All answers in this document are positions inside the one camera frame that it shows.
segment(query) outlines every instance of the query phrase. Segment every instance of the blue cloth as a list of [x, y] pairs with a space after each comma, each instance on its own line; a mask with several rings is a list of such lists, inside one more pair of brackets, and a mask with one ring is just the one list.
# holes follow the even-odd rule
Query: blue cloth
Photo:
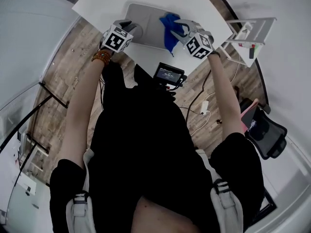
[[171, 30], [175, 32], [181, 32], [184, 33], [184, 29], [181, 25], [174, 23], [175, 20], [180, 19], [175, 14], [167, 14], [165, 17], [160, 18], [160, 21], [163, 23], [165, 27], [165, 32], [164, 32], [164, 45], [168, 51], [173, 55], [172, 51], [173, 48], [176, 46], [178, 43], [178, 40], [174, 35], [172, 35]]

